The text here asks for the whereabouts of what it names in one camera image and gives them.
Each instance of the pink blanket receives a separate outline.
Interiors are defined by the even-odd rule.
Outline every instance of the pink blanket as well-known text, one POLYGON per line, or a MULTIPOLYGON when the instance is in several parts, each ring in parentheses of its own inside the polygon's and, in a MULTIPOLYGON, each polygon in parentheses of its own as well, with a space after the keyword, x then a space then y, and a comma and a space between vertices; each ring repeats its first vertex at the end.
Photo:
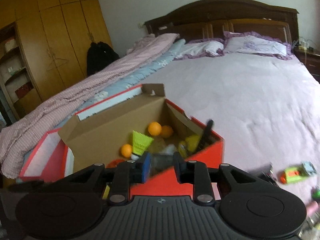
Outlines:
POLYGON ((23 156, 36 146, 45 132, 53 129, 106 86, 155 60, 169 49, 176 37, 177 34, 166 33, 157 38, 149 36, 142 39, 130 54, 49 98, 23 119, 4 128, 0 133, 0 162, 4 176, 17 178, 23 165, 23 156))

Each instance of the yellow toy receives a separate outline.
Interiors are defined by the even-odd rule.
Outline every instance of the yellow toy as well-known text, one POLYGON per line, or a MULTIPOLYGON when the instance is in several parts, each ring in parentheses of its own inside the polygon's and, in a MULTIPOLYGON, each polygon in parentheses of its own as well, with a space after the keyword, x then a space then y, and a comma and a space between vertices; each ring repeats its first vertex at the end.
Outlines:
POLYGON ((148 132, 152 136, 158 136, 161 133, 162 127, 158 122, 152 122, 148 126, 148 132))
POLYGON ((160 133, 160 136, 164 139, 169 138, 171 135, 173 134, 173 129, 171 126, 169 125, 164 125, 162 126, 162 130, 160 133))
POLYGON ((132 146, 130 144, 125 144, 121 147, 121 154, 125 158, 130 158, 132 154, 132 146))
POLYGON ((179 143, 178 151, 183 158, 187 158, 194 153, 199 144, 200 138, 200 135, 194 134, 179 143))

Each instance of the black circular joint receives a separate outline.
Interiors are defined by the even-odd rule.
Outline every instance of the black circular joint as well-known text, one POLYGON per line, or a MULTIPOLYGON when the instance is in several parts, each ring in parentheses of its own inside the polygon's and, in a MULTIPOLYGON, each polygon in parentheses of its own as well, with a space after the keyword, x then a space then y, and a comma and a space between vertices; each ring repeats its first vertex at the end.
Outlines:
POLYGON ((281 200, 270 196, 257 196, 247 202, 249 211, 261 217, 274 217, 279 215, 284 205, 281 200))
POLYGON ((230 192, 221 200, 219 213, 234 230, 261 239, 291 237, 306 218, 303 202, 286 191, 230 192))
POLYGON ((62 239, 90 230, 102 214, 95 193, 29 193, 16 207, 23 230, 39 239, 62 239))

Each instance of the purple ruffled trim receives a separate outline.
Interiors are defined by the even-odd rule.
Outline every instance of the purple ruffled trim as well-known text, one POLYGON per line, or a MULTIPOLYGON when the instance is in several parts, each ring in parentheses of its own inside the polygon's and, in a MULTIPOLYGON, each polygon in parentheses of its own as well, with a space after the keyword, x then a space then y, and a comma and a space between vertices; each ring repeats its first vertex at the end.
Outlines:
POLYGON ((267 56, 267 57, 276 57, 276 58, 279 58, 279 59, 282 59, 282 60, 291 60, 291 59, 294 58, 294 55, 293 55, 292 49, 291 49, 291 44, 289 44, 287 42, 282 42, 278 38, 271 38, 269 36, 263 36, 263 35, 260 35, 259 33, 256 33, 256 32, 246 32, 246 33, 223 32, 223 35, 226 38, 225 43, 224 43, 224 47, 227 46, 228 40, 233 38, 233 37, 245 37, 245 36, 250 35, 250 36, 254 36, 256 38, 264 39, 264 40, 267 40, 267 41, 279 42, 280 44, 283 44, 287 48, 287 55, 286 56, 275 55, 275 54, 260 54, 260 53, 255 53, 255 55, 267 56))
POLYGON ((224 39, 220 39, 220 38, 208 38, 208 39, 191 40, 187 44, 201 43, 201 42, 206 42, 206 41, 218 41, 218 42, 224 44, 224 39))
POLYGON ((224 56, 224 52, 222 49, 217 50, 218 55, 214 55, 210 52, 202 52, 198 55, 191 55, 191 54, 185 54, 181 58, 174 58, 173 60, 182 60, 182 59, 194 59, 194 58, 201 58, 201 57, 221 57, 224 56))

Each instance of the white pillow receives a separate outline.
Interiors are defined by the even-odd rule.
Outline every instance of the white pillow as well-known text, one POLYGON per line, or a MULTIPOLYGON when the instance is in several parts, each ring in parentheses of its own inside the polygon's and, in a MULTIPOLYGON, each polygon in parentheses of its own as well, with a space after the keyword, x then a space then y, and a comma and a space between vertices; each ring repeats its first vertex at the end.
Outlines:
POLYGON ((287 47, 276 41, 267 41, 248 35, 245 37, 229 38, 224 52, 287 56, 287 47))
POLYGON ((177 53, 176 58, 183 58, 184 55, 200 56, 203 53, 210 53, 218 56, 218 49, 223 49, 223 44, 218 41, 206 41, 200 43, 185 44, 177 53))

